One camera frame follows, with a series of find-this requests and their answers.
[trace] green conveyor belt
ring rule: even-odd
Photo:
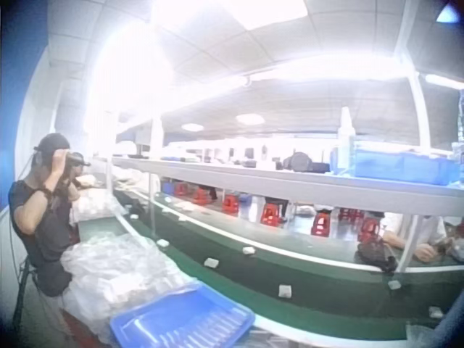
[[[404,339],[407,322],[434,326],[428,307],[450,307],[464,286],[462,272],[405,274],[403,287],[390,291],[383,273],[350,270],[297,260],[259,250],[247,257],[243,244],[193,223],[179,223],[156,209],[154,231],[149,216],[130,221],[143,236],[167,239],[167,254],[189,275],[257,314],[286,325],[351,339]],[[80,233],[122,233],[116,219],[81,223]],[[217,258],[215,270],[202,264]],[[292,298],[278,298],[278,285],[292,286]]]

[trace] red stool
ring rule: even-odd
[[[351,209],[348,209],[348,208],[340,208],[339,221],[342,221],[343,219],[350,220],[351,219],[350,210]]]
[[[206,205],[210,203],[208,191],[198,188],[194,194],[194,203],[198,205]]]
[[[311,234],[313,236],[328,237],[331,232],[331,215],[327,212],[319,212],[314,218]]]
[[[351,223],[356,222],[357,219],[362,220],[364,218],[364,212],[358,209],[350,209],[349,210],[349,221]]]
[[[378,220],[374,219],[373,217],[367,217],[362,222],[361,231],[357,235],[357,241],[367,241],[370,237],[378,235],[379,229],[380,223],[378,222]]]
[[[187,194],[187,183],[176,183],[174,187],[174,195],[185,196]]]
[[[239,212],[239,198],[235,194],[226,194],[223,202],[223,211],[231,214]]]
[[[278,205],[266,203],[262,210],[261,223],[269,226],[278,226],[280,219]]]

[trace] hand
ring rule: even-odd
[[[414,252],[414,255],[420,261],[429,263],[438,255],[438,253],[429,244],[419,244]]]
[[[59,149],[56,150],[53,154],[53,158],[51,160],[51,173],[55,174],[59,177],[63,175],[66,166],[66,155],[69,152],[68,149]]]

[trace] clear plastic bag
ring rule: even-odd
[[[127,214],[127,211],[108,190],[90,188],[82,190],[80,198],[72,203],[70,222],[79,223],[124,214]]]
[[[95,237],[63,253],[72,274],[65,309],[99,339],[114,344],[109,320],[116,314],[192,284],[177,265],[141,236]]]

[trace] black object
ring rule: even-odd
[[[86,167],[90,167],[90,163],[84,161],[81,156],[68,152],[66,154],[66,164],[70,163],[73,167],[77,167],[79,165],[85,165]]]
[[[393,273],[397,269],[397,259],[393,255],[386,256],[384,241],[378,236],[372,236],[367,241],[359,243],[357,253],[364,263],[376,266],[382,272]]]

